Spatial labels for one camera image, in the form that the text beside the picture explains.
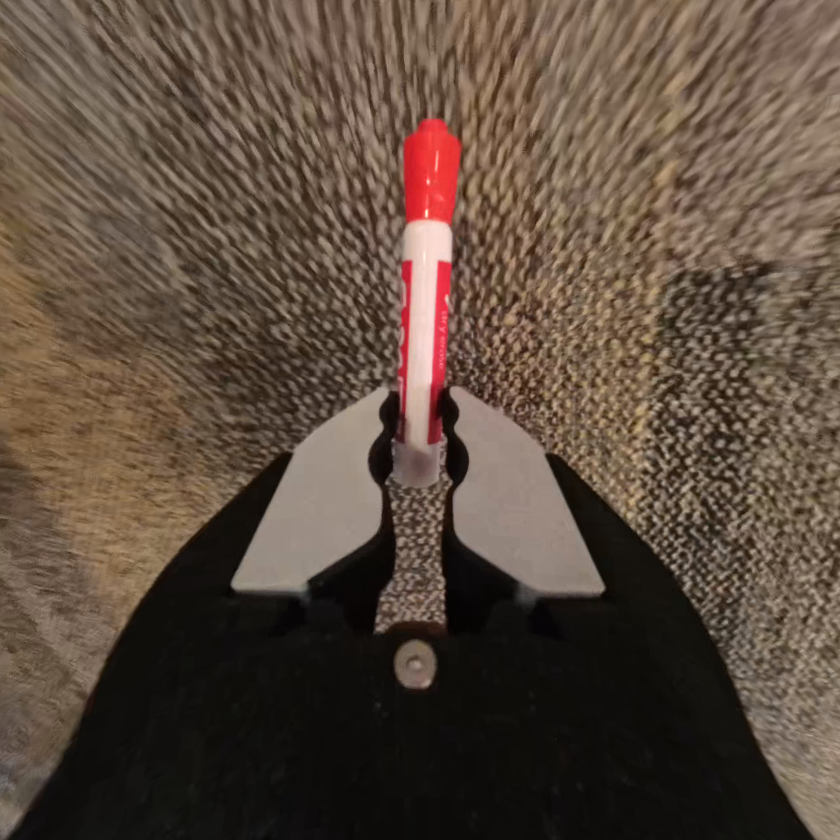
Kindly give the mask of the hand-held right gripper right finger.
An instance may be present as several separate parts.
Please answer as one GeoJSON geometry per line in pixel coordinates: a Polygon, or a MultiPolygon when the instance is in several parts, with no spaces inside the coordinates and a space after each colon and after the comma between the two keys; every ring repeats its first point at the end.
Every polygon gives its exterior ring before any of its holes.
{"type": "Polygon", "coordinates": [[[456,547],[521,599],[601,596],[605,583],[542,445],[461,386],[441,410],[456,547]]]}

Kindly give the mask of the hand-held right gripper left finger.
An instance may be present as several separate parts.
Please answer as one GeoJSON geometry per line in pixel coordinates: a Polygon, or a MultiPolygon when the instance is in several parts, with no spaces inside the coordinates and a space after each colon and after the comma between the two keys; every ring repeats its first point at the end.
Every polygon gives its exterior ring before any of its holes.
{"type": "Polygon", "coordinates": [[[381,386],[292,452],[231,581],[247,595],[303,595],[382,528],[397,394],[381,386]]]}

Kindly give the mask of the red dry erase marker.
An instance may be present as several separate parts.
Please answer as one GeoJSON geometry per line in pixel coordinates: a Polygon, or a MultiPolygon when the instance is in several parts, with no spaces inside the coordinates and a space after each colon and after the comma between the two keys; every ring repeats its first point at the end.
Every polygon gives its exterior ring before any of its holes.
{"type": "Polygon", "coordinates": [[[446,385],[449,296],[461,143],[444,120],[425,119],[403,147],[406,225],[396,374],[399,415],[395,478],[405,487],[437,484],[446,385]]]}

